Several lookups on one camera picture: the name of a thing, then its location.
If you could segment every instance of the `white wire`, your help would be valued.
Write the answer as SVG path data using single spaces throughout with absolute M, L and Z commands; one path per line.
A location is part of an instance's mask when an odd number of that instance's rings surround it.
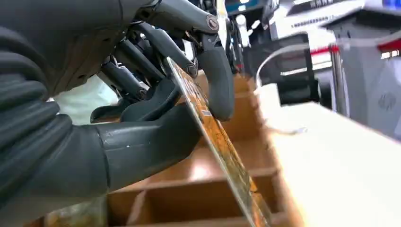
M 370 47 L 370 46 L 377 46 L 385 43 L 389 43 L 395 40 L 398 40 L 401 38 L 401 30 L 398 32 L 395 32 L 391 35 L 387 35 L 384 37 L 379 37 L 379 38 L 368 38 L 368 39 L 360 39 L 360 38 L 340 38 L 336 39 L 335 45 L 337 46 L 358 46 L 358 47 Z M 293 51 L 302 51 L 302 50 L 307 50 L 310 49 L 310 46 L 308 43 L 304 44 L 295 44 L 291 46 L 286 46 L 281 49 L 276 50 L 275 52 L 271 53 L 259 66 L 258 70 L 256 71 L 256 87 L 262 87 L 262 80 L 260 77 L 260 72 L 264 65 L 268 61 L 270 61 L 272 58 L 283 54 L 283 53 L 288 53 L 288 52 L 293 52 Z

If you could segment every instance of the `white cloth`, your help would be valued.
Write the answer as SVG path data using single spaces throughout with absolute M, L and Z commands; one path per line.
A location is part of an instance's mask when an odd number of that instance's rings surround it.
M 79 87 L 62 92 L 54 97 L 60 106 L 60 113 L 68 114 L 74 125 L 90 124 L 90 115 L 100 106 L 118 102 L 116 93 L 97 75 L 92 76 Z

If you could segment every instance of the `red stripe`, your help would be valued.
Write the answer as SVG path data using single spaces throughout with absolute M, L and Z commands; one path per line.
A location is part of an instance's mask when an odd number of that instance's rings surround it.
M 381 52 L 390 52 L 390 51 L 397 51 L 401 50 L 401 39 L 395 40 L 386 44 L 382 44 L 378 46 L 379 50 Z M 333 48 L 335 52 L 339 51 L 339 48 L 336 46 Z M 316 54 L 321 54 L 321 53 L 327 53 L 329 52 L 328 47 L 324 47 L 318 50 L 311 50 L 311 55 L 316 55 Z

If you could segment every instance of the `circuit board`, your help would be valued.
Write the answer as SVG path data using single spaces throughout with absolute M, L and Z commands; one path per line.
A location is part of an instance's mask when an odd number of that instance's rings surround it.
M 252 227 L 270 227 L 271 212 L 244 168 L 221 123 L 209 111 L 201 87 L 173 60 L 167 58 L 174 78 L 210 150 L 226 174 L 231 190 Z

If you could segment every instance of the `robotic arm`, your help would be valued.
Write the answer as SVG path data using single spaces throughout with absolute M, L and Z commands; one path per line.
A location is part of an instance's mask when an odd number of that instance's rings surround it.
M 74 126 L 68 116 L 57 114 L 56 103 L 46 102 L 99 72 L 135 16 L 197 42 L 200 65 L 212 86 L 211 109 L 220 119 L 231 116 L 232 78 L 216 35 L 218 25 L 212 15 L 186 2 L 17 0 L 2 4 L 1 226 L 19 226 L 122 188 L 185 159 L 193 150 L 200 134 L 184 105 L 148 122 L 131 121 L 126 115 L 121 123 Z

